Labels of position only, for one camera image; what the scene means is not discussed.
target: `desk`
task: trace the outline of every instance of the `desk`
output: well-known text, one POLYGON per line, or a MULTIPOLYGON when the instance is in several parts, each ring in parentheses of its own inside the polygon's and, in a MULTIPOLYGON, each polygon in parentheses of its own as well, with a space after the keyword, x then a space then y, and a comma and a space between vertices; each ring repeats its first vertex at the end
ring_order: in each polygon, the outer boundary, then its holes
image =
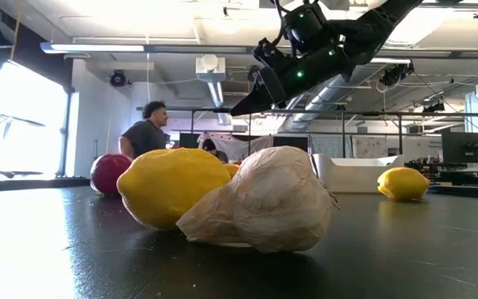
POLYGON ((478 185, 478 171, 468 169, 441 171, 440 181, 452 182, 455 186, 478 185))
POLYGON ((262 255, 142 227, 87 187, 0 192, 0 298, 478 298, 478 199, 339 205, 315 248, 262 255))

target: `black robotic arm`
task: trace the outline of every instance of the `black robotic arm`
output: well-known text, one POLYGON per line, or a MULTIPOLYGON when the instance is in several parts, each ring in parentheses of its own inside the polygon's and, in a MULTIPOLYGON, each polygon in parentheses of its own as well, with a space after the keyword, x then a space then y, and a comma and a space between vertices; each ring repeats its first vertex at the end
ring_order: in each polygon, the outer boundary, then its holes
MULTIPOLYGON (((279 1, 274 2, 281 14, 279 1)), ((357 20, 326 20, 318 0, 304 1, 281 17, 276 41, 259 41, 254 57, 265 67, 259 70, 253 90, 232 108, 231 115, 283 108, 290 98, 337 75, 348 81, 354 68, 369 63, 396 26, 422 2, 387 0, 357 20), (281 36, 290 41, 291 55, 276 48, 281 36)))

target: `cable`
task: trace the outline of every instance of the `cable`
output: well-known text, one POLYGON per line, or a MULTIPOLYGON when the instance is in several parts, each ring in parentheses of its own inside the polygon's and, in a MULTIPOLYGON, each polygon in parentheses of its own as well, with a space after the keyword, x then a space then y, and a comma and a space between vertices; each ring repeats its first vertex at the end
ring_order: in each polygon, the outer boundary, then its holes
POLYGON ((110 111, 108 112, 108 130, 106 132, 106 151, 105 154, 108 154, 108 148, 110 147, 110 131, 112 123, 112 110, 114 107, 114 92, 111 93, 110 97, 110 111))
POLYGON ((25 3, 25 0, 21 0, 20 4, 17 6, 16 29, 14 29, 14 42, 12 43, 12 49, 10 51, 10 61, 13 61, 14 52, 16 51, 17 34, 20 31, 20 24, 22 23, 22 8, 24 3, 25 3))
POLYGON ((385 86, 385 89, 379 89, 379 83, 380 83, 380 82, 379 82, 379 81, 376 81, 376 82, 375 82, 375 89, 376 89, 376 91, 378 91, 379 93, 384 94, 385 92, 391 91, 391 90, 393 90, 394 88, 398 87, 400 81, 401 81, 401 78, 398 79, 398 82, 397 82, 394 86, 392 86, 392 87, 385 86))
POLYGON ((193 81, 198 81, 198 78, 180 80, 180 81, 162 81, 162 82, 152 82, 152 83, 156 85, 167 85, 167 84, 187 83, 187 82, 193 82, 193 81))
POLYGON ((147 102, 150 103, 150 84, 149 84, 149 57, 150 54, 147 53, 147 102))
POLYGON ((271 43, 272 46, 276 46, 280 43, 281 38, 283 37, 283 15, 281 12, 289 13, 289 11, 281 7, 280 0, 271 0, 271 2, 276 6, 276 11, 278 12, 278 16, 280 16, 280 31, 278 32, 276 39, 271 43))
MULTIPOLYGON (((387 112, 387 92, 386 91, 383 93, 383 112, 387 112)), ((387 115, 383 115, 383 121, 385 122, 385 126, 388 126, 387 115)))

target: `yellow lemon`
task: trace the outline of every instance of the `yellow lemon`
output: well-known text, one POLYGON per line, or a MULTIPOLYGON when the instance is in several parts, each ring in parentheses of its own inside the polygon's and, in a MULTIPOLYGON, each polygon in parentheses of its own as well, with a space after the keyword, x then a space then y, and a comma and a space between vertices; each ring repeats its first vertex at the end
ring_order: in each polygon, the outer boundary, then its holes
POLYGON ((173 229, 203 195, 229 181, 227 168, 202 149, 159 149, 139 156, 117 188, 136 221, 173 229))
POLYGON ((392 168, 378 178, 378 190, 390 199, 421 199, 431 185, 431 181, 415 169, 392 168))
POLYGON ((233 176, 236 175, 237 171, 239 170, 239 165, 235 165, 235 164, 224 164, 224 167, 226 167, 232 179, 233 179, 233 176))

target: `man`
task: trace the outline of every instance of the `man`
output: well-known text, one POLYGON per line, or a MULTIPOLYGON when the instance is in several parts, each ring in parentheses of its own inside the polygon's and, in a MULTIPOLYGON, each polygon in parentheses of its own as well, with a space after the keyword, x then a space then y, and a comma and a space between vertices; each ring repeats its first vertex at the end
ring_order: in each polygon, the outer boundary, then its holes
POLYGON ((167 111, 161 101, 145 105, 143 119, 132 125, 119 138, 119 151, 133 159, 151 150, 165 149, 165 134, 161 130, 167 125, 167 111))
POLYGON ((228 156, 225 152, 217 150, 217 147, 215 146, 213 140, 204 140, 204 142, 202 142, 202 149, 216 156, 219 160, 221 160, 221 162, 228 163, 228 156))

